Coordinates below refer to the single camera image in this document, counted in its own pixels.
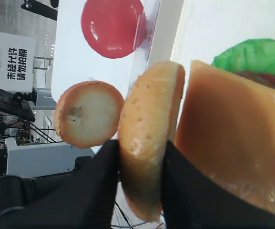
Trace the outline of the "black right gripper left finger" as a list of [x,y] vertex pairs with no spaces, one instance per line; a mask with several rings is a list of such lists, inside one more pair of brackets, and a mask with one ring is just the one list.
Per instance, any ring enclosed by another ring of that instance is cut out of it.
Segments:
[[119,143],[108,140],[62,180],[0,177],[0,229],[109,229],[118,169]]

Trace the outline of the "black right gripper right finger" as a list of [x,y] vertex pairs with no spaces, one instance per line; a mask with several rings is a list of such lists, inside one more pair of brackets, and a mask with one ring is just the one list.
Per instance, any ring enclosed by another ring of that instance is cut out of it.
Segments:
[[275,215],[224,190],[171,141],[162,168],[161,202],[168,229],[275,229]]

